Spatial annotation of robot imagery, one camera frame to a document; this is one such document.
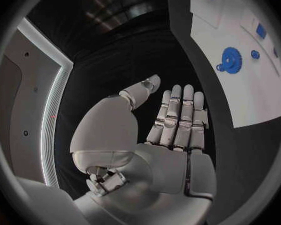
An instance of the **white plastic surface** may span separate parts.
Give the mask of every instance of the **white plastic surface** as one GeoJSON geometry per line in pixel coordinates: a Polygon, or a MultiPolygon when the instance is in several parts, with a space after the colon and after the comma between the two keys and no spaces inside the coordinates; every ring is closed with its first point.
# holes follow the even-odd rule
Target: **white plastic surface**
{"type": "MultiPolygon", "coordinates": [[[[251,30],[248,28],[246,22],[252,22],[252,19],[249,19],[251,15],[241,0],[223,0],[217,28],[202,19],[207,12],[211,18],[214,16],[213,0],[201,0],[199,7],[196,1],[190,0],[190,12],[193,13],[190,35],[204,52],[221,83],[233,126],[244,127],[280,117],[281,62],[273,53],[271,34],[261,40],[256,37],[255,25],[251,30]],[[222,53],[227,47],[238,49],[242,56],[242,68],[236,74],[216,69],[222,63],[222,53]],[[252,50],[260,53],[259,59],[251,57],[252,50]]],[[[267,24],[261,23],[267,30],[267,24]]]]}

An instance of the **blue rectangle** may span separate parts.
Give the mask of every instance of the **blue rectangle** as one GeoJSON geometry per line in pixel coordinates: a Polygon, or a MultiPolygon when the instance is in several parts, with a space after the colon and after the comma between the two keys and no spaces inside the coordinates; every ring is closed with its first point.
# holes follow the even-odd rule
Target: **blue rectangle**
{"type": "Polygon", "coordinates": [[[266,35],[267,35],[267,31],[265,30],[265,28],[259,23],[258,27],[256,29],[256,33],[261,36],[263,39],[265,39],[266,35]]]}

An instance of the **blue gear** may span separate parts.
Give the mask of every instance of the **blue gear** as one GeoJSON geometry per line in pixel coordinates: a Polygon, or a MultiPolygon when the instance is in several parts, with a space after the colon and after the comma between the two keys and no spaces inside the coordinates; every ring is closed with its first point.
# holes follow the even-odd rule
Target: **blue gear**
{"type": "Polygon", "coordinates": [[[216,66],[218,71],[236,74],[242,68],[242,56],[234,47],[227,47],[222,53],[222,64],[216,66]]]}

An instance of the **robotic hand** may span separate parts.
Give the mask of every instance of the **robotic hand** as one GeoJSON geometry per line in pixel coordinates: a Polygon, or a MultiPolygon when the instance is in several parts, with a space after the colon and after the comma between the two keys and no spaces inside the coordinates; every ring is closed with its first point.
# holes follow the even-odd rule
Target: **robotic hand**
{"type": "Polygon", "coordinates": [[[181,99],[179,85],[166,90],[147,141],[137,144],[138,125],[131,111],[160,82],[153,75],[119,95],[104,98],[78,125],[70,152],[76,167],[90,175],[86,183],[93,195],[102,197],[124,187],[129,190],[134,180],[142,180],[153,193],[214,198],[215,170],[210,157],[203,154],[208,116],[202,92],[194,94],[193,87],[186,85],[181,99]]]}

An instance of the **led light strip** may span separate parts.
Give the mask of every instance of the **led light strip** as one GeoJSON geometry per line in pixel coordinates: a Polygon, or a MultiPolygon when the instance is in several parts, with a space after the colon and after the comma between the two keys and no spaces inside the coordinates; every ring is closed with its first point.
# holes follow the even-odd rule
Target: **led light strip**
{"type": "Polygon", "coordinates": [[[39,144],[42,174],[45,184],[47,186],[59,188],[54,161],[55,126],[60,102],[73,68],[73,62],[41,34],[26,18],[22,20],[17,28],[43,53],[60,65],[60,69],[54,79],[45,104],[39,144]]]}

